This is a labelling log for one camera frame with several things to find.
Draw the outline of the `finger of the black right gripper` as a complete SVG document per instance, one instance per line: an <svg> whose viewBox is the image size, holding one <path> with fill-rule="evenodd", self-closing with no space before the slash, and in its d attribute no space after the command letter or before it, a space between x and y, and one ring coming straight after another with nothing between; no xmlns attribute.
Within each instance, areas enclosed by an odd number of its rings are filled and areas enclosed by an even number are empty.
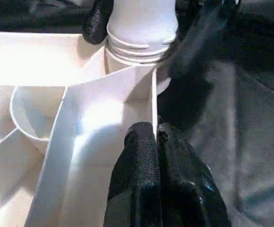
<svg viewBox="0 0 274 227"><path fill-rule="evenodd" d="M95 0L83 20L83 38L92 45L100 44L107 36L107 24L113 11L113 0Z"/></svg>
<svg viewBox="0 0 274 227"><path fill-rule="evenodd" d="M186 75L196 65L208 60L237 12L235 0L206 0L190 25L184 39L170 57L168 76Z"/></svg>

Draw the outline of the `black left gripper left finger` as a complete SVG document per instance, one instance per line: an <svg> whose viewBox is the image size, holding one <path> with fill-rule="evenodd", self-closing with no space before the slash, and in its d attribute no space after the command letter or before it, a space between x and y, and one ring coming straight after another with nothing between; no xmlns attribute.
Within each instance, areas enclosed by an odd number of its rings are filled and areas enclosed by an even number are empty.
<svg viewBox="0 0 274 227"><path fill-rule="evenodd" d="M137 122L129 127L111 173L103 226L161 226L160 195L153 127L149 122Z"/></svg>

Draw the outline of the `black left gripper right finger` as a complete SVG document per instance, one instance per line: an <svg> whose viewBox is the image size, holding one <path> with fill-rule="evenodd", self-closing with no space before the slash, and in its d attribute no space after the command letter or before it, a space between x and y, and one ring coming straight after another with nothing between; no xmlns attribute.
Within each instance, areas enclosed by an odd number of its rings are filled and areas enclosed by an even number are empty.
<svg viewBox="0 0 274 227"><path fill-rule="evenodd" d="M184 134L158 127L161 202L165 227L230 227L226 205L209 167Z"/></svg>

